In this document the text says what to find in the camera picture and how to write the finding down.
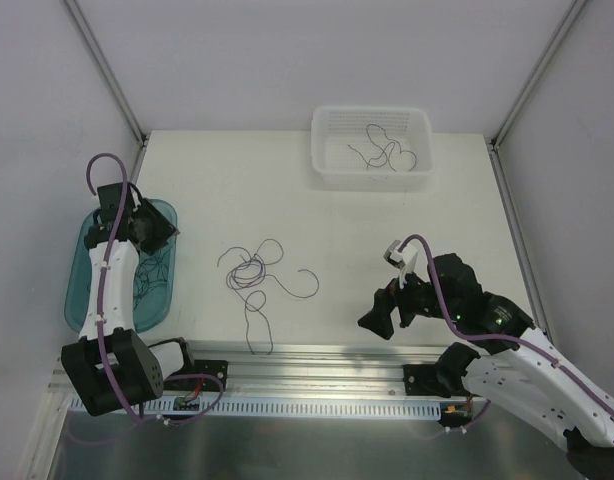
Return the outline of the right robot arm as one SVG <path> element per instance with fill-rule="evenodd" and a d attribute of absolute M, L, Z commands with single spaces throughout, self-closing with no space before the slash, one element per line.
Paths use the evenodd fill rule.
<path fill-rule="evenodd" d="M 416 257 L 414 248 L 386 252 L 399 273 L 358 321 L 390 339 L 392 313 L 403 328 L 418 316 L 451 318 L 458 341 L 433 364 L 404 365 L 407 394 L 483 397 L 543 433 L 583 477 L 614 479 L 614 399 L 559 354 L 520 307 L 483 290 L 456 254 L 435 257 L 428 280 L 415 274 Z"/>

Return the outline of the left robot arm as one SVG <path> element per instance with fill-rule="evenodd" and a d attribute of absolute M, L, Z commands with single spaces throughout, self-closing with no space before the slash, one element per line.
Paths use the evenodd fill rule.
<path fill-rule="evenodd" d="M 86 411 L 100 416 L 161 397 L 165 381 L 190 387 L 197 365 L 188 343 L 147 345 L 134 321 L 134 278 L 141 257 L 170 246 L 178 230 L 131 183 L 98 188 L 84 246 L 91 265 L 90 297 L 78 339 L 61 361 Z"/>

